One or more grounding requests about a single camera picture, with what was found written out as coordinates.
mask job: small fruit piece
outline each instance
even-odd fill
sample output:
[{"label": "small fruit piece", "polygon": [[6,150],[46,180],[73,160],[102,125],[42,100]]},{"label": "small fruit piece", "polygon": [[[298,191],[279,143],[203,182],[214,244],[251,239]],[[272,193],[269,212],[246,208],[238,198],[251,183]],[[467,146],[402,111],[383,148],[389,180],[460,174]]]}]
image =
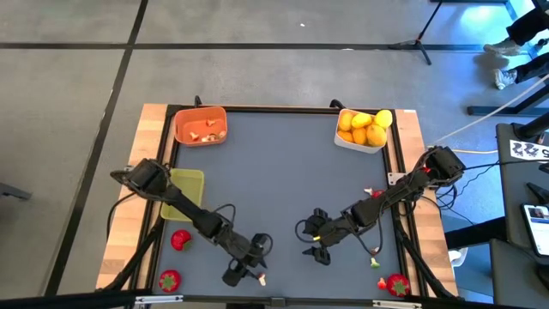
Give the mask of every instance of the small fruit piece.
[{"label": "small fruit piece", "polygon": [[176,270],[166,270],[160,275],[158,284],[162,291],[166,293],[174,292],[181,284],[181,275]]},{"label": "small fruit piece", "polygon": [[387,142],[387,133],[377,124],[370,124],[366,129],[368,144],[372,147],[383,147]]},{"label": "small fruit piece", "polygon": [[186,230],[180,229],[173,233],[170,239],[173,249],[177,251],[189,250],[192,244],[192,235]]},{"label": "small fruit piece", "polygon": [[363,112],[359,112],[354,115],[351,125],[354,129],[364,128],[368,124],[371,124],[371,115]]},{"label": "small fruit piece", "polygon": [[370,261],[371,261],[371,264],[370,266],[373,268],[373,269],[377,269],[379,268],[379,266],[381,266],[374,257],[370,258]]},{"label": "small fruit piece", "polygon": [[385,279],[379,278],[379,282],[377,283],[377,288],[379,289],[387,288],[387,283],[385,283]]},{"label": "small fruit piece", "polygon": [[380,195],[382,195],[385,192],[385,190],[375,190],[372,192],[371,197],[378,198]]},{"label": "small fruit piece", "polygon": [[189,133],[190,134],[190,138],[193,140],[193,141],[197,141],[198,140],[198,137],[199,135],[196,134],[195,132],[191,132]]},{"label": "small fruit piece", "polygon": [[259,274],[259,276],[257,276],[257,280],[259,281],[259,284],[261,284],[262,287],[267,285],[267,277],[265,276],[264,273]]},{"label": "small fruit piece", "polygon": [[366,129],[365,128],[358,128],[353,130],[353,139],[354,142],[358,145],[366,145],[366,141],[368,140],[366,137]]},{"label": "small fruit piece", "polygon": [[404,297],[410,293],[410,282],[401,274],[393,274],[387,279],[387,290],[393,296]]},{"label": "small fruit piece", "polygon": [[339,123],[340,130],[344,130],[344,131],[351,130],[352,121],[353,121],[353,115],[350,112],[344,112],[340,116],[340,123]]},{"label": "small fruit piece", "polygon": [[393,114],[388,110],[381,110],[374,118],[374,124],[379,125],[384,130],[387,130],[393,123]]},{"label": "small fruit piece", "polygon": [[337,135],[340,136],[345,142],[354,142],[353,133],[345,131],[337,131]]}]

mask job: sticker label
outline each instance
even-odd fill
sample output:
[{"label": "sticker label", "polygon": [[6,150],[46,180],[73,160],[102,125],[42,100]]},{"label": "sticker label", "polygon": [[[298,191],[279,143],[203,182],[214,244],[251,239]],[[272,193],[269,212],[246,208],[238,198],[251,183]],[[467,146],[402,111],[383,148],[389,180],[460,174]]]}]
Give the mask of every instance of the sticker label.
[{"label": "sticker label", "polygon": [[549,147],[510,140],[511,156],[522,160],[549,159]]}]

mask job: orange bowl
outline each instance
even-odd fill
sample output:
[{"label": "orange bowl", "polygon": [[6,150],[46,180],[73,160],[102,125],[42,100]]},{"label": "orange bowl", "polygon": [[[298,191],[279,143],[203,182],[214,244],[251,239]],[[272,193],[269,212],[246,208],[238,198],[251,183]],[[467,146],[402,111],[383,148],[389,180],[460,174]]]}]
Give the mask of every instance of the orange bowl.
[{"label": "orange bowl", "polygon": [[[179,111],[175,114],[175,139],[189,147],[207,146],[222,143],[226,140],[226,112],[221,106],[198,107]],[[203,142],[202,138],[210,134],[218,136],[222,131],[225,135],[214,141]],[[193,141],[191,135],[198,135]]]}]

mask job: screen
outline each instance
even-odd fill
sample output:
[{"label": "screen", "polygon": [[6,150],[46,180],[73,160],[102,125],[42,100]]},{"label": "screen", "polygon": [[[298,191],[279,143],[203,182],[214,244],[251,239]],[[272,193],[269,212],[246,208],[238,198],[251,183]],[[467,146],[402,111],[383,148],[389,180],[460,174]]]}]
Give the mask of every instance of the screen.
[{"label": "screen", "polygon": [[546,206],[524,205],[524,210],[538,252],[549,256],[549,209]]}]

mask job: shoe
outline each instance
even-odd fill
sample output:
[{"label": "shoe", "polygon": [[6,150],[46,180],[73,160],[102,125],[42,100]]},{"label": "shoe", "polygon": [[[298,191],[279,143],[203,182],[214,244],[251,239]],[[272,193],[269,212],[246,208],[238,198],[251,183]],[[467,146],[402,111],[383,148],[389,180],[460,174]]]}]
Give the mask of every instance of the shoe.
[{"label": "shoe", "polygon": [[504,39],[497,44],[484,45],[484,51],[499,56],[516,56],[521,53],[521,47],[512,39]]},{"label": "shoe", "polygon": [[503,90],[505,87],[512,85],[516,80],[516,70],[494,70],[494,83],[499,90]]},{"label": "shoe", "polygon": [[448,251],[449,260],[452,263],[452,269],[463,265],[465,258],[467,257],[467,251],[468,248],[461,248],[459,251]]}]

